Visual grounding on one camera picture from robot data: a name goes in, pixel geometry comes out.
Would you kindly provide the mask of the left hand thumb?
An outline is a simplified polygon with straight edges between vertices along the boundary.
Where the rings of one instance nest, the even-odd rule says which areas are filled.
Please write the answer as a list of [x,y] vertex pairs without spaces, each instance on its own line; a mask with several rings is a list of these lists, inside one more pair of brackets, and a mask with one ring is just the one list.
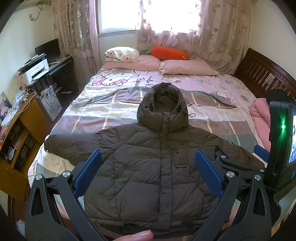
[[153,233],[150,230],[138,232],[133,235],[124,235],[114,239],[114,241],[152,241],[154,238]]

